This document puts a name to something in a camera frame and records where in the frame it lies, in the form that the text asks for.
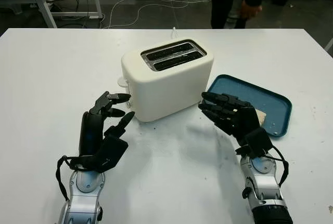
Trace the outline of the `person bare hand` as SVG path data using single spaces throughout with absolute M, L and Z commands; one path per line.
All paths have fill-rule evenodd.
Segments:
M 257 16 L 262 11 L 262 6 L 249 6 L 245 0 L 242 1 L 240 9 L 240 17 L 245 20 L 249 20 Z

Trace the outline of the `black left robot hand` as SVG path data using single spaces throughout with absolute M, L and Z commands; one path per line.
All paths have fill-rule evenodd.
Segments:
M 125 128 L 135 113 L 125 113 L 112 106 L 128 102 L 130 98 L 129 94 L 111 94 L 106 91 L 95 101 L 94 106 L 89 111 L 84 112 L 81 123 L 79 156 L 94 155 L 101 147 L 105 137 L 119 138 L 125 133 Z M 121 120 L 116 126 L 111 126 L 103 131 L 104 121 L 108 117 L 119 117 Z

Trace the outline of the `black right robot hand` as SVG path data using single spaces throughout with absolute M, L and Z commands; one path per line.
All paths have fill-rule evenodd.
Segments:
M 229 94 L 203 92 L 203 101 L 198 105 L 202 113 L 219 129 L 236 138 L 242 147 L 245 135 L 260 127 L 253 105 Z

